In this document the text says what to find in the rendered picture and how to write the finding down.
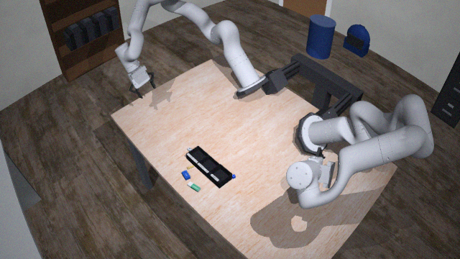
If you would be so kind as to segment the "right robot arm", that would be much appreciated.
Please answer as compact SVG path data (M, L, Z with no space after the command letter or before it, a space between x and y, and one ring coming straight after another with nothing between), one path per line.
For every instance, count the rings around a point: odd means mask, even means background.
M202 8L194 3L181 0L137 0L127 27L127 34L131 37L130 45L125 42L115 49L127 73L132 73L130 75L132 79L146 70L144 65L139 66L137 60L144 44L142 28L149 8L159 3L163 9L189 19L209 42L215 45L224 44L224 57L241 85L238 92L245 91L266 78L265 76L259 77L248 59L241 47L239 30L232 21L224 20L214 24Z

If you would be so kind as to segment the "black three-compartment bin rack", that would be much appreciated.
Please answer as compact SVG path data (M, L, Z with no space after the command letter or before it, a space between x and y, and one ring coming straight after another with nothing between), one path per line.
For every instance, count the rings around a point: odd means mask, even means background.
M186 153L186 158L218 188L232 179L232 173L199 146Z

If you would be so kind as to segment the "green and white eraser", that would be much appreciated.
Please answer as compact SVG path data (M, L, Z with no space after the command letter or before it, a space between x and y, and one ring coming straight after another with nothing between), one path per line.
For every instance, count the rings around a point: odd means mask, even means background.
M199 186L195 185L191 181L188 183L188 186L191 187L193 190L195 190L197 192L199 192L201 190L201 188Z

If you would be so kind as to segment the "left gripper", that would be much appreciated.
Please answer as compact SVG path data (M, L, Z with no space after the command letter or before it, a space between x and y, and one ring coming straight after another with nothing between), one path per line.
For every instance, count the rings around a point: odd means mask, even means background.
M323 156L322 152L323 151L321 150L321 147L318 147L316 156L312 155L309 158L311 158L312 160L316 161L320 165L323 165L323 159L325 159L326 157Z

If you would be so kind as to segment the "blue battery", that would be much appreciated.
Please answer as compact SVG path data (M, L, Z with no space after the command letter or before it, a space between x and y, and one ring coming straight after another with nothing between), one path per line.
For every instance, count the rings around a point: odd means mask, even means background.
M183 177L185 178L186 181L187 181L188 179L190 179L190 175L188 174L187 171L183 171L183 172L182 172L182 175L183 175Z

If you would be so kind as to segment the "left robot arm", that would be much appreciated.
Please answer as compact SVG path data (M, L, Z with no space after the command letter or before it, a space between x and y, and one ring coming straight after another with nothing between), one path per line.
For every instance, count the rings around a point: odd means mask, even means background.
M428 112L416 94L402 97L392 113L383 113L368 101L356 101L350 106L349 116L350 119L322 120L313 115L304 121L302 138L309 150L317 152L318 147L324 149L327 143L333 142L348 142L350 146L339 151L337 177L331 188L335 162L320 165L308 158L288 168L287 183L297 189L302 209L334 201L355 173L408 156L427 158L433 152ZM329 189L320 191L318 182Z

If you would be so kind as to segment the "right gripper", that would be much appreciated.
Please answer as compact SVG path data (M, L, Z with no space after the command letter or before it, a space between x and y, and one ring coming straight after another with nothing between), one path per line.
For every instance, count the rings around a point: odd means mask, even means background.
M144 71L143 73L138 75L135 79L132 79L130 75L131 75L131 73L128 74L128 77L129 77L129 80L131 81L132 85L131 85L129 91L131 91L132 93L138 94L139 98L143 99L142 95L139 92L139 88L141 86L143 86L146 82L150 81L152 87L156 88L155 87L156 85L153 82L154 81L154 73L153 72L147 73L146 71ZM151 79L150 79L149 75L152 75ZM135 91L132 90L133 86L136 88Z

